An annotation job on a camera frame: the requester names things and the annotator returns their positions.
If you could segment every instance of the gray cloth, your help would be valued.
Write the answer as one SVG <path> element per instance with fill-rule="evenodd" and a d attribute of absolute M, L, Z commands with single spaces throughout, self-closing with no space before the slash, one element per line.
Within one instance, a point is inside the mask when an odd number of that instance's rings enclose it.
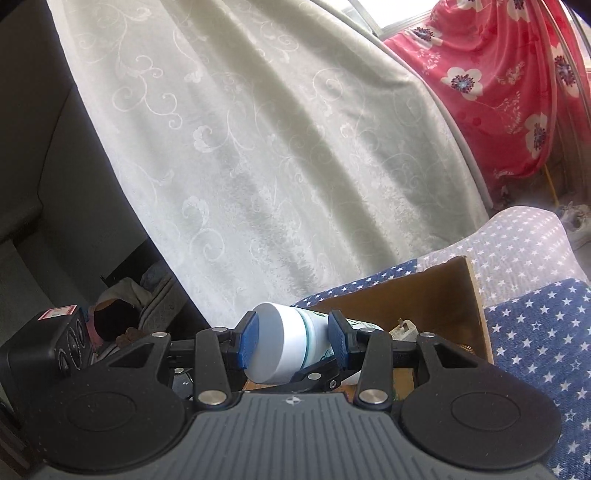
<path fill-rule="evenodd" d="M 95 310 L 99 308 L 101 303 L 114 299 L 121 299 L 132 304 L 137 310 L 142 310 L 152 299 L 152 294 L 131 278 L 123 278 L 100 294 Z"/>
<path fill-rule="evenodd" d="M 560 220 L 547 210 L 503 210 L 473 235 L 419 258 L 417 271 L 458 255 L 470 259 L 484 307 L 565 278 L 589 283 Z"/>

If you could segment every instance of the white cloth with gray stars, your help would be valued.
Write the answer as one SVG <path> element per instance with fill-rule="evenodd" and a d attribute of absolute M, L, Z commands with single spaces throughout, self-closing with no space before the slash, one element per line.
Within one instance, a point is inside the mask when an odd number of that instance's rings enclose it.
<path fill-rule="evenodd" d="M 564 278 L 589 283 L 560 220 L 547 210 L 533 207 L 503 210 L 473 235 L 420 257 L 417 271 L 459 255 L 470 260 L 485 307 Z"/>

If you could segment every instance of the white container lid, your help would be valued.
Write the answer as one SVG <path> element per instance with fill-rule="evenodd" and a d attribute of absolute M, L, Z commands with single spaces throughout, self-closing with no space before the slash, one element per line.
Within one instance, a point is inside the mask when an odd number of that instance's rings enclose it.
<path fill-rule="evenodd" d="M 261 303 L 254 311 L 259 316 L 259 340 L 244 373 L 254 383 L 287 383 L 306 356 L 304 320 L 295 308 L 277 303 Z"/>

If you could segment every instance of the white flower print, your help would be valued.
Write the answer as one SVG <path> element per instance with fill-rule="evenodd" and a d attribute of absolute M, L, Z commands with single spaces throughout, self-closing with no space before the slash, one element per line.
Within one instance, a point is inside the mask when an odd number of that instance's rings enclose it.
<path fill-rule="evenodd" d="M 443 43 L 441 32 L 427 25 L 419 25 L 418 27 L 409 28 L 405 30 L 404 33 L 425 50 L 429 50 L 432 46 L 441 45 Z"/>
<path fill-rule="evenodd" d="M 526 22 L 530 21 L 530 15 L 525 7 L 525 0 L 507 0 L 507 13 L 515 20 L 523 18 Z"/>
<path fill-rule="evenodd" d="M 473 8 L 474 10 L 479 12 L 483 8 L 482 0 L 456 0 L 456 1 L 457 1 L 457 7 L 461 8 L 462 10 L 469 10 L 469 9 Z"/>
<path fill-rule="evenodd" d="M 562 85 L 564 85 L 564 89 L 570 96 L 579 98 L 579 86 L 577 85 L 577 79 L 574 76 L 574 72 L 569 64 L 569 61 L 564 55 L 562 45 L 559 43 L 555 47 L 550 46 L 550 48 L 552 50 L 552 58 L 554 59 L 556 73 L 558 78 L 560 78 Z"/>
<path fill-rule="evenodd" d="M 525 127 L 529 130 L 525 135 L 527 149 L 531 153 L 531 158 L 538 158 L 548 140 L 548 117 L 543 113 L 533 114 L 525 121 Z"/>
<path fill-rule="evenodd" d="M 481 78 L 482 72 L 478 69 L 464 71 L 460 67 L 452 67 L 441 81 L 460 92 L 466 100 L 476 100 L 482 96 Z"/>

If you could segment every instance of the round pad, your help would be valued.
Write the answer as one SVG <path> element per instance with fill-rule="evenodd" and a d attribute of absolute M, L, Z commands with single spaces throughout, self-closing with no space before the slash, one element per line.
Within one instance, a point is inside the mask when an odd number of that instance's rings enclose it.
<path fill-rule="evenodd" d="M 494 393 L 468 393 L 452 402 L 452 415 L 466 427 L 496 432 L 519 420 L 519 408 L 510 398 Z"/>
<path fill-rule="evenodd" d="M 68 420 L 89 432 L 107 432 L 122 427 L 135 415 L 135 402 L 114 392 L 95 392 L 75 399 L 68 407 Z"/>
<path fill-rule="evenodd" d="M 165 452 L 183 428 L 183 400 L 150 369 L 103 362 L 62 380 L 28 411 L 28 438 L 58 468 L 129 469 Z"/>
<path fill-rule="evenodd" d="M 470 470 L 543 461 L 560 413 L 532 386 L 492 366 L 439 368 L 402 404 L 401 426 L 425 452 Z"/>

